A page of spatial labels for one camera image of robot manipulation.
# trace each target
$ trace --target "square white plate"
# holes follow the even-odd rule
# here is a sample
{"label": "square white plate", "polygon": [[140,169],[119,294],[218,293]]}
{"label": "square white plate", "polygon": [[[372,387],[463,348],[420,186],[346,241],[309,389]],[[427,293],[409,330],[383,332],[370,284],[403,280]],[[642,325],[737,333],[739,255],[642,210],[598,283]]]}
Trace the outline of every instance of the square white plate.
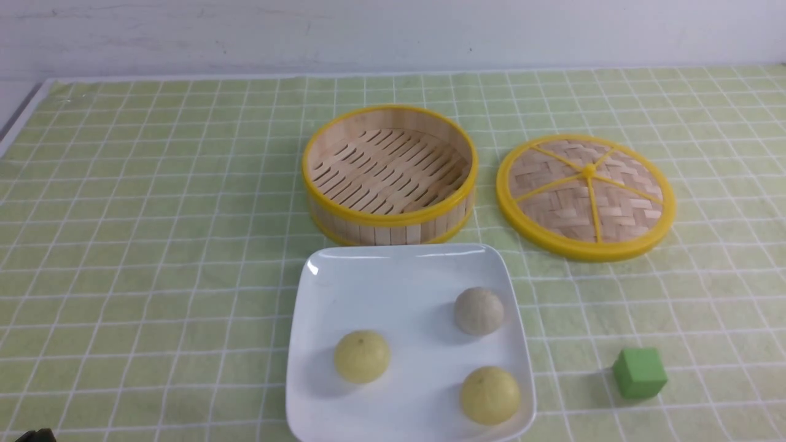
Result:
{"label": "square white plate", "polygon": [[[505,306],[496,332],[477,338],[454,323],[453,303],[487,287]],[[355,330],[381,333],[391,363],[376,381],[341,379],[332,355]],[[493,427],[466,418],[461,383],[500,366],[519,382],[521,406]],[[287,421],[303,442],[492,442],[527,430],[534,379],[508,270],[486,245],[343,247],[316,252],[300,276],[286,385]]]}

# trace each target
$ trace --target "yellow rim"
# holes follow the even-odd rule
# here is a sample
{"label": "yellow rim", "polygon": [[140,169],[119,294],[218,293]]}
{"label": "yellow rim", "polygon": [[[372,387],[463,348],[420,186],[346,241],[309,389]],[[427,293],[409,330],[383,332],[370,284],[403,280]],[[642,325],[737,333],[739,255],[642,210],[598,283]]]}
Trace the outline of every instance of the yellow rim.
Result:
{"label": "yellow rim", "polygon": [[[346,241],[346,240],[344,240],[342,238],[339,238],[332,231],[326,229],[325,226],[323,226],[322,223],[320,223],[319,219],[317,219],[317,217],[314,216],[314,213],[311,210],[309,210],[309,212],[311,213],[311,219],[314,221],[314,225],[317,226],[317,228],[322,232],[322,234],[324,234],[326,237],[328,237],[328,239],[330,241],[333,241],[333,242],[335,242],[338,245],[349,245],[349,246],[363,245],[363,244],[358,244],[358,243],[355,243],[355,242]],[[464,218],[461,219],[461,221],[459,221],[458,224],[456,224],[455,226],[451,227],[450,230],[448,230],[444,234],[439,235],[437,238],[434,238],[434,239],[432,239],[430,241],[423,242],[421,244],[439,244],[439,243],[445,242],[445,241],[451,239],[452,237],[456,236],[456,234],[459,232],[459,230],[463,229],[464,225],[469,221],[469,217],[472,216],[472,213],[473,213],[473,210],[469,210],[467,212],[467,214],[464,215]]]}
{"label": "yellow rim", "polygon": [[[535,221],[530,219],[528,216],[524,215],[516,204],[516,200],[511,195],[508,185],[510,168],[513,165],[513,161],[520,157],[521,154],[524,153],[524,151],[527,149],[536,148],[536,146],[543,143],[563,139],[574,139],[605,144],[611,147],[612,150],[625,153],[626,155],[641,163],[652,174],[652,176],[655,177],[655,180],[658,182],[658,185],[663,192],[663,214],[658,220],[658,223],[649,232],[631,241],[617,242],[613,244],[601,242],[591,243],[570,239],[562,235],[555,234],[551,230],[547,230],[540,224],[537,224]],[[550,252],[566,256],[572,260],[582,261],[627,260],[629,258],[639,256],[642,253],[648,252],[661,240],[663,240],[663,237],[666,236],[669,229],[671,228],[671,224],[674,222],[674,217],[677,213],[677,202],[674,198],[674,191],[671,189],[671,185],[666,179],[666,176],[663,175],[654,164],[650,163],[646,158],[642,157],[633,150],[628,149],[624,145],[610,142],[609,140],[604,140],[603,138],[595,138],[578,134],[559,134],[538,138],[515,148],[502,161],[502,165],[500,166],[499,172],[497,173],[497,200],[500,209],[502,210],[502,214],[513,226],[513,228],[516,229],[516,231],[518,231],[526,239],[534,242],[546,250],[549,250]],[[597,217],[597,214],[595,213],[596,210],[597,208],[593,204],[593,218]]]}
{"label": "yellow rim", "polygon": [[[396,215],[377,215],[374,213],[364,213],[364,212],[359,212],[357,210],[352,210],[350,208],[345,208],[344,206],[329,200],[325,195],[322,194],[322,192],[320,192],[317,189],[314,183],[308,179],[309,171],[308,171],[307,158],[308,158],[308,154],[311,151],[311,147],[314,145],[314,142],[317,139],[319,139],[319,137],[325,131],[327,131],[328,128],[330,128],[333,124],[339,123],[341,120],[345,120],[346,118],[350,118],[352,116],[356,116],[361,113],[374,112],[384,109],[402,109],[402,110],[409,110],[412,112],[424,113],[429,116],[438,118],[444,121],[445,123],[448,123],[453,129],[455,129],[461,134],[461,136],[469,145],[469,150],[472,153],[472,165],[469,168],[469,175],[467,175],[467,179],[464,181],[464,183],[461,184],[458,190],[453,192],[450,196],[440,201],[439,203],[434,204],[431,207],[417,210],[415,212],[399,213]],[[358,109],[346,113],[342,116],[335,118],[333,121],[323,126],[319,131],[317,131],[316,134],[314,134],[314,136],[311,137],[311,140],[309,140],[308,144],[306,145],[306,150],[303,152],[301,172],[303,174],[303,181],[306,183],[306,191],[309,193],[309,195],[311,195],[312,198],[314,198],[317,201],[319,205],[325,208],[325,210],[327,210],[328,212],[331,212],[333,215],[339,216],[340,218],[347,219],[358,224],[364,224],[366,226],[371,226],[371,227],[404,227],[412,224],[422,224],[431,219],[445,215],[446,213],[450,212],[450,210],[453,207],[455,207],[456,204],[458,204],[460,201],[465,199],[469,195],[469,193],[472,192],[472,188],[475,187],[475,180],[477,179],[477,175],[478,175],[478,153],[476,152],[475,145],[472,143],[472,139],[464,131],[464,129],[461,129],[456,123],[454,123],[451,120],[448,120],[444,116],[439,115],[437,112],[433,112],[427,109],[417,108],[414,106],[382,105],[382,106],[373,106],[370,108]]]}

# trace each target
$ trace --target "white wall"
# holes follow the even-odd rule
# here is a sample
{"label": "white wall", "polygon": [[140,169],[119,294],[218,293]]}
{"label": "white wall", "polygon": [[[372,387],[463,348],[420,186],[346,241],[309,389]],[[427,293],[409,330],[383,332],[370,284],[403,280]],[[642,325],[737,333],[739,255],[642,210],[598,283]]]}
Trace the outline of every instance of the white wall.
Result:
{"label": "white wall", "polygon": [[0,0],[0,79],[786,61],[786,0]]}

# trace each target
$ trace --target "woven bamboo lid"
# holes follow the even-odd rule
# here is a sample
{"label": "woven bamboo lid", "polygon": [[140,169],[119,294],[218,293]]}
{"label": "woven bamboo lid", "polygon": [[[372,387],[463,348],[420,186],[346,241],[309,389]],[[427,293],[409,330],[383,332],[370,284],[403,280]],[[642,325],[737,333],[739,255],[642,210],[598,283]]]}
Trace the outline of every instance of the woven bamboo lid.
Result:
{"label": "woven bamboo lid", "polygon": [[675,199],[641,155],[600,138],[556,135],[514,149],[497,175],[505,218],[544,249],[575,260],[638,256],[668,232]]}

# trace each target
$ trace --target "green cube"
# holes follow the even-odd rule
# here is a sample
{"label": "green cube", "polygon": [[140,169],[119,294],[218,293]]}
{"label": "green cube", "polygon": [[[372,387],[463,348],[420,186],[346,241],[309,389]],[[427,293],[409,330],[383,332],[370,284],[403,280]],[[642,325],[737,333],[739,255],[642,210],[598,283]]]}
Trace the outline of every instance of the green cube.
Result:
{"label": "green cube", "polygon": [[612,370],[619,394],[625,399],[658,396],[668,381],[656,348],[624,348]]}

